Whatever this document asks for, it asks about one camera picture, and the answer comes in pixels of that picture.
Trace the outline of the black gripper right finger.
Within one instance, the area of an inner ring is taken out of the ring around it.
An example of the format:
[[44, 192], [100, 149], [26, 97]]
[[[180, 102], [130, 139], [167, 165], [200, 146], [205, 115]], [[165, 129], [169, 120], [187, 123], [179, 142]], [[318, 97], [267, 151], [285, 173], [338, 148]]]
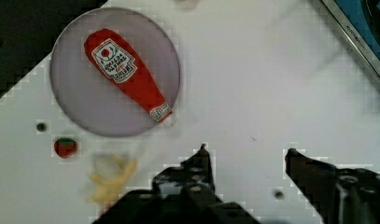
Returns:
[[380, 174], [338, 168], [291, 148], [286, 173], [324, 224], [380, 224]]

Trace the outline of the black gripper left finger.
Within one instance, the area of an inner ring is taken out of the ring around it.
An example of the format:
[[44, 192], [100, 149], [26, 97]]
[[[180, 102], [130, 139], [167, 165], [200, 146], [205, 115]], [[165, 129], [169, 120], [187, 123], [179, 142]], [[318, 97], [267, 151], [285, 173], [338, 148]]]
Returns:
[[211, 157], [206, 144], [178, 166], [164, 169], [152, 179], [152, 189], [163, 198], [178, 195], [183, 188], [204, 186], [212, 192], [216, 190], [212, 172]]

